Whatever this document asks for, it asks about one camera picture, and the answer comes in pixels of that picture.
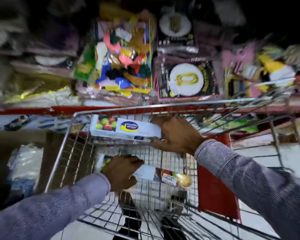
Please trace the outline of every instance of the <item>blue oval logo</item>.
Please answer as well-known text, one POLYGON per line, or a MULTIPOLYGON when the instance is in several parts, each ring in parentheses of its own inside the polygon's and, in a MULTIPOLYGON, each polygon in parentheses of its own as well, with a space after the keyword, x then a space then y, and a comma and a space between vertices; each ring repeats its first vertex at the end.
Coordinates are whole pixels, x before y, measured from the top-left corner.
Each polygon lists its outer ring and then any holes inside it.
POLYGON ((124 122, 121 123, 120 129, 122 131, 126 131, 126 132, 136 132, 139 129, 139 126, 135 122, 124 121, 124 122))

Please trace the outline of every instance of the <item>metal wire basket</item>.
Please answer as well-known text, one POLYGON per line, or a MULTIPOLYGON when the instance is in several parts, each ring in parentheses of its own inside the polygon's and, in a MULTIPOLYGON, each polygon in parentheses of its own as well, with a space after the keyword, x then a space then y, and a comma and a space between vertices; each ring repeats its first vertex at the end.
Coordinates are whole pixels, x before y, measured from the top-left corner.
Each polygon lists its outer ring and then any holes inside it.
MULTIPOLYGON (((146 143, 93 137, 87 131, 74 132, 73 128, 76 118, 82 115, 117 116, 146 122, 150 121, 152 115, 158 114, 184 116, 204 137, 217 138, 232 149, 273 147, 275 154, 256 156, 254 159, 265 156, 276 157, 278 159, 276 169, 293 172, 293 169, 285 167, 282 162, 280 140, 276 131, 278 125, 292 124, 296 143, 300 147, 300 132, 297 126, 300 106, 292 106, 286 97, 282 99, 286 93, 287 89, 272 93, 271 96, 265 94, 260 98, 160 104, 75 113, 45 191, 74 184, 85 175, 93 173, 96 158, 100 153, 110 156, 132 154, 143 159, 146 164, 189 175, 192 178, 192 185, 188 189, 181 189, 143 179, 138 181, 129 192, 133 207, 131 204, 122 206, 119 197, 111 193, 101 204, 88 210, 79 219, 80 222, 126 239, 138 237, 140 239, 250 239, 250 234, 265 239, 278 239, 275 233, 269 234, 245 226, 238 213, 236 198, 234 198, 235 206, 227 205, 227 201, 231 201, 228 199, 225 200, 226 203, 224 199, 215 200, 211 188, 204 187, 209 183, 221 187, 220 182, 215 182, 210 175, 199 170, 192 156, 163 152, 146 143), (255 120, 255 114, 262 114, 263 117, 255 120), (249 117, 248 123, 233 125, 235 121, 247 117, 249 117), (258 132, 251 133, 249 128, 251 130, 256 126, 259 128, 258 132), (254 143, 256 138, 267 134, 271 139, 261 141, 257 145, 244 143, 238 145, 238 141, 254 143), (231 213, 231 209, 220 211, 218 204, 232 207, 236 212, 231 213)), ((230 194, 222 188, 220 192, 230 194)))

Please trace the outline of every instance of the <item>shirt cuff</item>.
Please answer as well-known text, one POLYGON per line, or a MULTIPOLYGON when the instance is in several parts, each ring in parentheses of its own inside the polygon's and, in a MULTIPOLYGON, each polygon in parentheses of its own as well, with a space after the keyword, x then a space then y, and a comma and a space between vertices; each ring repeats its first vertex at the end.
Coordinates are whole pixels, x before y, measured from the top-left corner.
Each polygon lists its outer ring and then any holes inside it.
POLYGON ((216 140, 206 140, 197 148, 194 158, 198 164, 220 178, 224 167, 239 154, 216 140))
POLYGON ((92 173, 79 180, 75 185, 84 191, 88 199, 88 206, 102 202, 111 190, 109 180, 102 173, 92 173))

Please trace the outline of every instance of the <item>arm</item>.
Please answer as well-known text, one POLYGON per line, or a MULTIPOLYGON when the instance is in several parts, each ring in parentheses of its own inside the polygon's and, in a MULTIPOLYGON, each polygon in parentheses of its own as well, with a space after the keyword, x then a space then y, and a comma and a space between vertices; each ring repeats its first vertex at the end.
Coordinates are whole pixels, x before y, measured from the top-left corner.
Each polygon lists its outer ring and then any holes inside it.
POLYGON ((207 168, 246 205, 256 210, 281 239, 300 239, 300 179, 261 166, 215 140, 195 152, 207 168))
POLYGON ((0 212, 0 239, 50 239, 100 203, 110 188, 103 174, 94 173, 73 186, 26 198, 0 212))

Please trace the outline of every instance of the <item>white product box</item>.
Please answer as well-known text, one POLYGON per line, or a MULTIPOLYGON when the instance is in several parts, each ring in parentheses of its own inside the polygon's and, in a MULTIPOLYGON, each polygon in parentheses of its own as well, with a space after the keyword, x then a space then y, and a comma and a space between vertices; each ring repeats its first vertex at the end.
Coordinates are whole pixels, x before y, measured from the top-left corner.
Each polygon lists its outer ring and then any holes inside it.
POLYGON ((90 124, 92 136, 103 136, 134 141, 151 141, 153 137, 161 138, 161 128, 150 122, 123 118, 93 115, 90 124))

